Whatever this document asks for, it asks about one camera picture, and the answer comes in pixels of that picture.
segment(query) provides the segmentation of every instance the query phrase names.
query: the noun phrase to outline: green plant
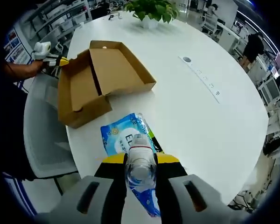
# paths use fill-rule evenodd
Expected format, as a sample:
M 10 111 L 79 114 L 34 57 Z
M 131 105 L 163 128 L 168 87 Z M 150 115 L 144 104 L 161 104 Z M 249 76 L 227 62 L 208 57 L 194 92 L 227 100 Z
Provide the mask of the green plant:
M 172 19 L 176 19 L 179 11 L 177 10 L 175 3 L 170 3 L 165 0 L 135 0 L 125 4 L 125 10 L 134 12 L 133 16 L 140 19 L 144 19 L 146 15 L 152 20 L 169 23 Z

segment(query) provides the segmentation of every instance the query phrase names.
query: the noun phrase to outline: computer monitor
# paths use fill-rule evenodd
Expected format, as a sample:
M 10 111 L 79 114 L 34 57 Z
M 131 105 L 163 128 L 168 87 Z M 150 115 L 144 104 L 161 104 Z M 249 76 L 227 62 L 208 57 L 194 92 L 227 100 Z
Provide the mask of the computer monitor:
M 277 56 L 275 58 L 275 62 L 277 64 L 277 66 L 280 68 L 280 53 L 277 54 Z
M 258 87 L 258 90 L 267 105 L 270 103 L 276 103 L 280 99 L 280 90 L 274 77 L 269 78 L 261 84 L 260 87 Z

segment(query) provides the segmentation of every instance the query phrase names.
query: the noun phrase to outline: blue tissue package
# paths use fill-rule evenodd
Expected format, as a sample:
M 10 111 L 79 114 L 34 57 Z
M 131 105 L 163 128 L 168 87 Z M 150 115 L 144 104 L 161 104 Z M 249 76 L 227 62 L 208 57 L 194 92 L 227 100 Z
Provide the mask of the blue tissue package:
M 135 134 L 146 134 L 150 139 L 143 119 L 135 113 L 131 113 L 112 124 L 102 126 L 101 133 L 108 156 L 118 153 L 127 153 Z M 151 139 L 150 145 L 155 153 L 155 148 Z
M 131 113 L 112 124 L 102 126 L 101 133 L 104 148 L 108 156 L 118 153 L 127 153 L 135 134 L 146 134 L 148 136 L 148 139 L 150 139 L 148 135 L 148 128 L 141 118 L 141 115 L 135 113 Z M 155 153 L 156 150 L 151 139 L 150 145 L 153 152 Z M 134 187 L 130 187 L 130 189 L 150 216 L 161 216 L 157 198 L 155 196 L 154 186 L 153 188 L 147 189 L 143 192 L 138 192 Z

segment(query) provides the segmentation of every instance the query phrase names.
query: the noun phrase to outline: plastic water bottle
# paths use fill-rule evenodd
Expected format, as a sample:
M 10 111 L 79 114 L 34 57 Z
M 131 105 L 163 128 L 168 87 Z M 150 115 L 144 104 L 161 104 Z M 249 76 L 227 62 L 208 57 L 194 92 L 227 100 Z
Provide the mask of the plastic water bottle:
M 154 189 L 156 164 L 147 135 L 136 134 L 128 151 L 126 162 L 126 183 L 131 190 L 143 192 Z

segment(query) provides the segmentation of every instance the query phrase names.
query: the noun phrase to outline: wall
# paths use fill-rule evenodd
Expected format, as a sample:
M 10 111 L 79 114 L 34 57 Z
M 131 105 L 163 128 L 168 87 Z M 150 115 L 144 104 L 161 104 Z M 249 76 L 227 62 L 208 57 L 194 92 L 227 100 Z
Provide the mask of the wall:
M 218 5 L 216 11 L 218 17 L 225 21 L 225 26 L 231 28 L 237 15 L 237 4 L 233 0 L 213 0 L 212 3 Z

